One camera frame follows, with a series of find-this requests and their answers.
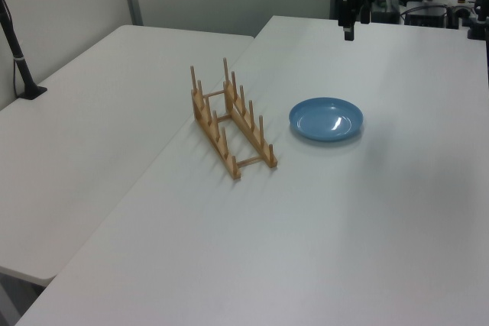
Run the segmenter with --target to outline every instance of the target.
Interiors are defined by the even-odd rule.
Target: white tabletop
[[[124,26],[0,112],[0,272],[61,271],[252,37]]]
[[[272,18],[233,69],[277,169],[233,181],[189,119],[18,325],[484,324],[485,63],[452,30]],[[355,103],[361,136],[295,136],[317,96]]]

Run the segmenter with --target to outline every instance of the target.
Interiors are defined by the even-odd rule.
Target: blue plate
[[[290,126],[313,140],[335,141],[355,135],[363,123],[360,109],[337,98],[312,98],[295,105],[289,113]]]

